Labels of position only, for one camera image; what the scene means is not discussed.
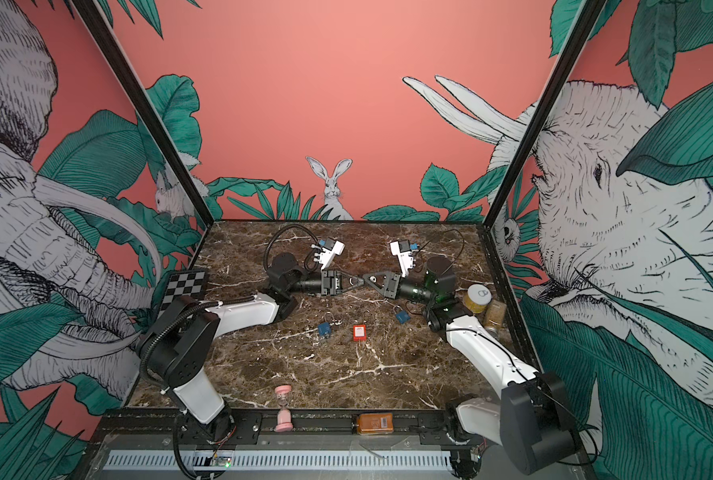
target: rabbit illustration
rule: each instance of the rabbit illustration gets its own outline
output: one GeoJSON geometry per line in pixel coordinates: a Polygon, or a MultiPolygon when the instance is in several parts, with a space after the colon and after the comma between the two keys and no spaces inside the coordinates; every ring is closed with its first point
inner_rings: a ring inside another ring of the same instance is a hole
{"type": "Polygon", "coordinates": [[[327,174],[327,169],[324,168],[317,159],[306,157],[311,165],[311,170],[316,174],[317,177],[324,180],[324,212],[332,209],[330,215],[327,216],[327,220],[353,220],[353,216],[349,215],[345,208],[340,204],[340,188],[338,188],[338,177],[343,175],[346,170],[351,168],[351,159],[347,158],[341,160],[335,167],[335,171],[332,173],[332,177],[327,174]]]}
{"type": "MultiPolygon", "coordinates": [[[[178,155],[180,156],[180,161],[183,162],[183,165],[185,165],[188,170],[199,164],[199,161],[192,155],[184,152],[178,152],[178,155]]],[[[199,195],[202,197],[208,196],[209,189],[207,185],[194,177],[190,171],[189,176],[194,182],[194,187],[197,187],[199,195]]],[[[157,174],[157,192],[155,197],[157,201],[157,212],[159,213],[167,212],[171,216],[194,216],[196,214],[194,204],[189,200],[186,195],[186,190],[180,185],[180,181],[175,176],[175,172],[167,163],[164,164],[164,175],[162,175],[162,172],[157,174]]]]}

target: jar lid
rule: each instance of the jar lid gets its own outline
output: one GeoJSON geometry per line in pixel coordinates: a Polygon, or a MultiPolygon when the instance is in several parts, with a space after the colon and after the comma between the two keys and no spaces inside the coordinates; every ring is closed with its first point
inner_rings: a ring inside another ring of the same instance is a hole
{"type": "Polygon", "coordinates": [[[477,305],[489,305],[492,301],[492,293],[481,283],[474,283],[468,287],[468,298],[477,305]]]}

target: elephant eye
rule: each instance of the elephant eye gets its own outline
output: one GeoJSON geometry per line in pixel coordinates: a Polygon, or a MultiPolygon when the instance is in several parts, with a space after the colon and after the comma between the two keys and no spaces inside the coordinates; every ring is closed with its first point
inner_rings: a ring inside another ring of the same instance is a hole
{"type": "Polygon", "coordinates": [[[601,188],[601,165],[597,164],[596,168],[593,169],[593,178],[596,179],[597,185],[601,188]]]}

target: checkerboard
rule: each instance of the checkerboard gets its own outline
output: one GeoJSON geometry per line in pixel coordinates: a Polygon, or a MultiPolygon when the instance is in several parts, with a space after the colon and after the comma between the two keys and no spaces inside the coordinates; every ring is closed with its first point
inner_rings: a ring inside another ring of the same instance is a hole
{"type": "Polygon", "coordinates": [[[195,300],[202,300],[207,284],[208,272],[204,269],[170,272],[167,289],[164,291],[164,297],[159,306],[159,315],[170,306],[177,296],[189,295],[195,300]]]}

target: brown marble surface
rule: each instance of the brown marble surface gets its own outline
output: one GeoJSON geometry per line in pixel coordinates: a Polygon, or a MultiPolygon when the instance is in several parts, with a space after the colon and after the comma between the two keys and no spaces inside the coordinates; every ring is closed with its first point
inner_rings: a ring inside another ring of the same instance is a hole
{"type": "MultiPolygon", "coordinates": [[[[380,270],[399,272],[389,243],[408,239],[423,245],[450,226],[434,224],[304,224],[319,238],[331,236],[346,248],[330,269],[360,275],[380,270]]],[[[266,280],[261,259],[268,239],[280,224],[219,222],[199,255],[197,266],[210,269],[208,300],[246,296],[266,280]]],[[[458,295],[472,283],[483,283],[497,299],[490,264],[474,226],[457,226],[466,245],[455,263],[458,295]]],[[[450,232],[421,252],[452,259],[461,240],[450,232]]],[[[285,232],[271,257],[293,252],[300,262],[310,249],[308,236],[285,232]]],[[[411,276],[422,277],[422,271],[411,276]]],[[[296,294],[298,308],[286,320],[221,336],[213,342],[205,364],[217,391],[233,407],[276,408],[274,387],[293,386],[293,408],[444,408],[467,393],[497,401],[497,395],[474,366],[431,332],[421,316],[400,325],[394,306],[404,300],[383,300],[365,287],[334,297],[296,294]],[[330,322],[332,335],[319,338],[317,326],[330,322]],[[354,342],[352,326],[366,324],[367,341],[354,342]]],[[[421,307],[410,304],[410,310],[421,307]]],[[[507,329],[501,340],[511,349],[507,329]]],[[[167,397],[141,382],[129,406],[170,406],[167,397]]]]}

